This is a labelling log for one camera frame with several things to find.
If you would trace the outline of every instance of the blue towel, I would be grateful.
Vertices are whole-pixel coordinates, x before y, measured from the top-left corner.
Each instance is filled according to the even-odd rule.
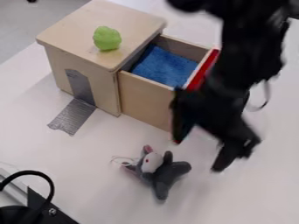
[[[131,73],[170,87],[182,87],[197,65],[196,61],[149,45]]]

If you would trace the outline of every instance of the wooden panel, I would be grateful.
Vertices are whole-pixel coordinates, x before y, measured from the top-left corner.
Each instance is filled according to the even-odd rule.
[[[91,62],[50,46],[46,52],[60,89],[73,94],[65,69],[77,70],[89,79],[96,106],[114,116],[121,114],[115,73],[109,73]]]
[[[108,71],[120,69],[165,27],[165,20],[107,1],[91,1],[38,35],[37,41],[93,62]],[[119,49],[101,52],[94,45],[98,26],[122,35]]]
[[[162,47],[168,52],[175,53],[184,58],[197,62],[200,62],[209,51],[208,48],[203,46],[194,45],[181,39],[172,38],[166,35],[157,36],[152,43]]]
[[[122,113],[169,131],[171,87],[121,71],[118,74]]]

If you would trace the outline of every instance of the plush mouse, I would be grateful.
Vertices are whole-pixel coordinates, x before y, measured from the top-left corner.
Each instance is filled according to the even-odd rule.
[[[146,145],[143,147],[142,157],[137,164],[123,162],[122,165],[126,170],[135,173],[143,183],[151,186],[159,200],[166,200],[177,178],[191,170],[189,163],[172,160],[171,151],[166,151],[162,156]]]

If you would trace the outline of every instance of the gray tape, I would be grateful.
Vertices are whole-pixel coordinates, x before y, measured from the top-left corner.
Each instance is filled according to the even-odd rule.
[[[63,130],[71,137],[93,114],[96,107],[84,101],[73,99],[56,117],[48,127],[53,130]]]
[[[96,107],[88,78],[72,69],[66,69],[66,76],[75,99],[48,124],[48,127],[53,130],[63,130],[73,136],[93,114]]]
[[[66,69],[66,76],[71,84],[73,97],[95,106],[88,78],[72,69]]]

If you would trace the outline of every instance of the green ball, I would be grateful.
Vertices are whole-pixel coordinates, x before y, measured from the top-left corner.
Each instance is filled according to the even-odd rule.
[[[94,32],[94,44],[102,51],[117,49],[121,42],[121,34],[109,27],[99,26]]]

